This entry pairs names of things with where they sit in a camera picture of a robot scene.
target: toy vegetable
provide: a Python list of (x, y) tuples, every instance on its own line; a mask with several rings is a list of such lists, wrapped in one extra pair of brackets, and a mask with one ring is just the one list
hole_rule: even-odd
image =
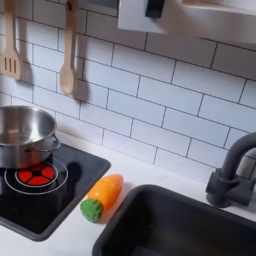
[(116, 202), (123, 187), (123, 177), (109, 175), (98, 180), (80, 205), (82, 214), (91, 222), (97, 222)]

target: black sink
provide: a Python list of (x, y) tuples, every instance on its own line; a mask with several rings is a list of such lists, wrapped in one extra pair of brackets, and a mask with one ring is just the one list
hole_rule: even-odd
[(93, 256), (255, 256), (256, 223), (157, 186), (133, 189)]

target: wooden utensil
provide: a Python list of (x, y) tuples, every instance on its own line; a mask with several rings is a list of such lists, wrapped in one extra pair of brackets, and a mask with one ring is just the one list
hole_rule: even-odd
[(67, 96), (74, 93), (77, 84), (74, 70), (74, 58), (76, 44), (76, 15), (78, 11), (79, 6), (77, 0), (67, 1), (64, 64), (60, 70), (61, 89)]
[(22, 61), (16, 49), (15, 0), (5, 0), (4, 9), (6, 47), (1, 56), (1, 71), (3, 75), (19, 80)]

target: stainless steel pot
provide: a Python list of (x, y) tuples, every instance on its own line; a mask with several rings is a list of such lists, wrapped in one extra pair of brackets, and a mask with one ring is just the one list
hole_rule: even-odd
[(26, 168), (48, 158), (61, 145), (55, 119), (45, 111), (0, 108), (0, 168)]

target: faucet spout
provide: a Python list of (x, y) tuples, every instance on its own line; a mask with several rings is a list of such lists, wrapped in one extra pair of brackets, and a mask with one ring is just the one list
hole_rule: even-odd
[(206, 192), (210, 204), (225, 208), (231, 202), (244, 206), (250, 203), (255, 181), (245, 182), (236, 175), (242, 157), (250, 149), (256, 148), (256, 132), (248, 134), (230, 148), (221, 169), (212, 173)]
[(248, 134), (236, 141), (230, 148), (224, 161), (220, 172), (221, 177), (226, 180), (234, 179), (242, 157), (253, 148), (256, 148), (256, 132)]

